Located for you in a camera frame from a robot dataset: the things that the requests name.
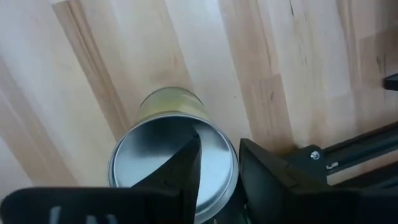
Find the silver lid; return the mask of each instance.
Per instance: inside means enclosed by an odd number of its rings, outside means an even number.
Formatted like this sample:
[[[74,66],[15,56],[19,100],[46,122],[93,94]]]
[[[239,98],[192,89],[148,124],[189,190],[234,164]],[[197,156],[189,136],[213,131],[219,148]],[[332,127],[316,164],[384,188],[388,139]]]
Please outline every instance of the silver lid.
[[[201,141],[200,186],[195,223],[216,215],[238,180],[238,160],[225,135],[211,123],[168,114],[138,124],[122,139],[109,164],[109,184],[131,187],[170,159],[195,134]]]

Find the wood grain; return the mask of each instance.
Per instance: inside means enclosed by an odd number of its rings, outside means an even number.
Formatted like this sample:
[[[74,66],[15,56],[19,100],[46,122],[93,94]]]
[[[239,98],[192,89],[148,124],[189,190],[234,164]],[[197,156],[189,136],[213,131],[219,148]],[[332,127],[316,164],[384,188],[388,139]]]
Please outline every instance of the wood grain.
[[[0,1],[0,198],[106,185],[113,147],[166,86],[198,95],[236,150],[240,138],[279,154],[326,147],[393,123],[398,95],[381,80],[398,72],[397,10],[395,0]]]
[[[126,112],[88,26],[80,1],[53,5],[116,141],[128,130]]]

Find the metal can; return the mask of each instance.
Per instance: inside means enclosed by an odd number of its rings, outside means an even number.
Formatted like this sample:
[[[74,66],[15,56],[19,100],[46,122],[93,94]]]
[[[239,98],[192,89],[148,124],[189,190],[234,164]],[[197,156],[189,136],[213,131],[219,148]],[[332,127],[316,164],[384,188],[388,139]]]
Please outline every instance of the metal can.
[[[119,141],[108,164],[111,187],[131,187],[170,159],[192,137],[201,141],[200,186],[195,223],[213,218],[238,181],[238,159],[226,135],[201,101],[187,90],[163,88],[141,104],[138,122]]]

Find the black tool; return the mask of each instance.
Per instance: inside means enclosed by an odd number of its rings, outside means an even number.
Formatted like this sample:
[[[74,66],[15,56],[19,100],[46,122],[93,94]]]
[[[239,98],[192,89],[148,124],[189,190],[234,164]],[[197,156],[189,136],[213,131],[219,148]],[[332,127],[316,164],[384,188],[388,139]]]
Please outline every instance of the black tool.
[[[219,224],[398,222],[394,189],[334,188],[248,139],[239,160],[238,186],[216,215]],[[25,189],[8,196],[0,214],[5,224],[191,224],[199,180],[200,140],[193,138],[131,189]]]

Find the metal screw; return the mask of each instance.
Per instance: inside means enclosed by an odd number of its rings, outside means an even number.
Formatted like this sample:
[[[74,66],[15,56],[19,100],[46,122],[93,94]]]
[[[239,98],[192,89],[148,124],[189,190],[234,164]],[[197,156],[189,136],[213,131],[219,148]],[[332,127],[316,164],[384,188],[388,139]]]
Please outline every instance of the metal screw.
[[[311,159],[313,159],[313,160],[317,160],[317,159],[319,159],[319,158],[321,157],[321,155],[319,155],[319,152],[318,152],[318,151],[313,151],[313,152],[311,152],[310,157],[311,157]]]

